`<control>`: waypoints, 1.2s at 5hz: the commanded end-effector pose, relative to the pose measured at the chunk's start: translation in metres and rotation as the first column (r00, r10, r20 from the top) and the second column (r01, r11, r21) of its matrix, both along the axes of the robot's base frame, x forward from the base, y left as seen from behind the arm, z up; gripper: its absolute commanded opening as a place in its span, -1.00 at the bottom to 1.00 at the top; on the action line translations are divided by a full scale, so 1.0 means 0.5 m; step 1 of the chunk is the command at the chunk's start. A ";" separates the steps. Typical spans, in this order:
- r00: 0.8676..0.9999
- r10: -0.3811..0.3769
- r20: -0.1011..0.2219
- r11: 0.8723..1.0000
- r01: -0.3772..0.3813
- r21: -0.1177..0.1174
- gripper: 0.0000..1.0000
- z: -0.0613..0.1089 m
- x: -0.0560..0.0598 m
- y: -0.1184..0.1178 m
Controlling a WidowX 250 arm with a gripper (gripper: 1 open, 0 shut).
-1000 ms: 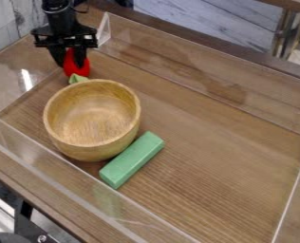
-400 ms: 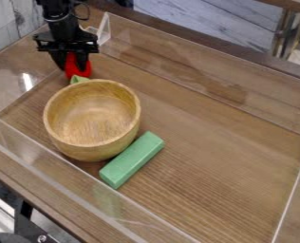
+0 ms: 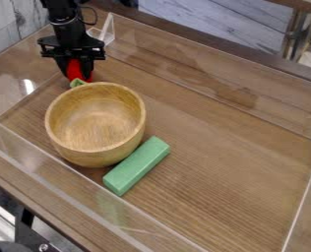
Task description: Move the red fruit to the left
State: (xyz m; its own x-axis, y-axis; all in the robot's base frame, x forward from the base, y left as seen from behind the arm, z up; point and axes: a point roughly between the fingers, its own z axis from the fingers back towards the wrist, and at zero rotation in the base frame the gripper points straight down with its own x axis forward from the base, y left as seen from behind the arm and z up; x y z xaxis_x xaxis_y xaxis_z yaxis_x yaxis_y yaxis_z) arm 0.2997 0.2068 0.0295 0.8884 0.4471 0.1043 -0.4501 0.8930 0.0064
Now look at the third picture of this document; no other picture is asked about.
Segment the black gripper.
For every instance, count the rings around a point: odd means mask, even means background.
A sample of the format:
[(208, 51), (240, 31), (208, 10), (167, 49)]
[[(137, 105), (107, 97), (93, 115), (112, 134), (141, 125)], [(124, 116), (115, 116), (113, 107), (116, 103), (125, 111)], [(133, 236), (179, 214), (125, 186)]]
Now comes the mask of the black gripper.
[(69, 60), (80, 59), (85, 81), (93, 78), (95, 60), (105, 60), (105, 43), (87, 33), (87, 26), (80, 20), (71, 23), (52, 23), (55, 35), (38, 39), (41, 56), (52, 57), (64, 76), (68, 76)]

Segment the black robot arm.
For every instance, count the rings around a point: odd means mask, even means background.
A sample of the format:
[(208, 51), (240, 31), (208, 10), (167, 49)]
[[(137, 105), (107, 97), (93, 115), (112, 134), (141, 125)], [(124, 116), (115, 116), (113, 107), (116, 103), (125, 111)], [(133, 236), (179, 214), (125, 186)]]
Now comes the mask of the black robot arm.
[(107, 59), (105, 42), (88, 34), (83, 10), (91, 0), (40, 0), (48, 10), (55, 35), (41, 37), (41, 56), (53, 58), (64, 76), (73, 81), (93, 81), (95, 62)]

